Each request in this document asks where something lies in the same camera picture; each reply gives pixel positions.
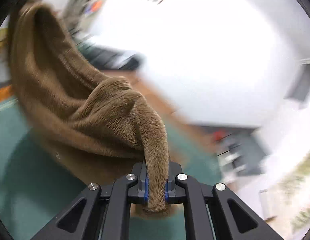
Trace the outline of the brown fleece garment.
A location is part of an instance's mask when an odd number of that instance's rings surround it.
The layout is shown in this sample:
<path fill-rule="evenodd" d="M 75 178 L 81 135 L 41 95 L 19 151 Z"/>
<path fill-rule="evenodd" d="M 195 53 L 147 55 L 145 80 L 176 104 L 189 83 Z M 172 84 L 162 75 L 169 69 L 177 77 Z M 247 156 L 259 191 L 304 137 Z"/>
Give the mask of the brown fleece garment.
<path fill-rule="evenodd" d="M 133 215 L 162 218 L 177 211 L 165 200 L 170 155 L 162 119 L 127 79 L 103 74 L 82 56 L 49 5 L 15 5 L 7 50 L 20 107 L 60 165 L 85 183 L 110 184 L 144 161 L 148 200 Z"/>

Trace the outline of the red ball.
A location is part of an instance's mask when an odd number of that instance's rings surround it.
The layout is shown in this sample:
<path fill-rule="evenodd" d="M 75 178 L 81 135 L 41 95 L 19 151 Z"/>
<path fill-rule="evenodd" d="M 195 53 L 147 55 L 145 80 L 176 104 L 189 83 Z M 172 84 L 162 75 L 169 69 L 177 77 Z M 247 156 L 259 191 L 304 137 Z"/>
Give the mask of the red ball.
<path fill-rule="evenodd" d="M 225 138 L 228 135 L 227 132 L 223 131 L 223 130 L 218 130 L 212 133 L 212 137 L 214 139 L 214 141 L 220 141 L 223 138 Z"/>

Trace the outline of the green table mat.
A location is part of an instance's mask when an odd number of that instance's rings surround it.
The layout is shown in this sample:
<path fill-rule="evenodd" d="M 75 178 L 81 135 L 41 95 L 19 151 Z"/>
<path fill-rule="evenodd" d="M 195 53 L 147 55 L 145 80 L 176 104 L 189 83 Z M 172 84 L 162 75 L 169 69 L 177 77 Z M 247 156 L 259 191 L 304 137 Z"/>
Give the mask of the green table mat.
<path fill-rule="evenodd" d="M 219 182 L 213 150 L 203 150 L 172 121 L 164 122 L 170 146 L 182 159 L 173 161 L 199 182 Z M 11 236 L 31 239 L 84 187 L 38 146 L 16 98 L 0 103 L 0 218 Z M 129 239 L 186 239 L 183 208 L 163 219 L 131 217 L 129 233 Z"/>

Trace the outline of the grey door window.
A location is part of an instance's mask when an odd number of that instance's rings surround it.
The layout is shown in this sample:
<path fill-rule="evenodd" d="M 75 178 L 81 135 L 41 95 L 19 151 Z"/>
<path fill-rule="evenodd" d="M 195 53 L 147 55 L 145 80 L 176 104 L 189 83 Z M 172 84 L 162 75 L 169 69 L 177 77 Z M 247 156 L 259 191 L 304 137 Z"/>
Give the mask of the grey door window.
<path fill-rule="evenodd" d="M 310 95 L 310 59 L 304 59 L 299 66 L 299 72 L 285 99 L 294 100 L 301 104 L 305 103 Z"/>

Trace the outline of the beige shelf cabinet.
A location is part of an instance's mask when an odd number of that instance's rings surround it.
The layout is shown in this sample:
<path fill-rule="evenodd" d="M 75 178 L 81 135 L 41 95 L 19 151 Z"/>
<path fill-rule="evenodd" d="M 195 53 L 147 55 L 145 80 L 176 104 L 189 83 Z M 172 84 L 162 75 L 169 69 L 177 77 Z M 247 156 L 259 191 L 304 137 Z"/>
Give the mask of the beige shelf cabinet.
<path fill-rule="evenodd" d="M 68 0 L 62 11 L 62 20 L 68 31 L 80 28 L 81 20 L 101 9 L 102 0 Z"/>

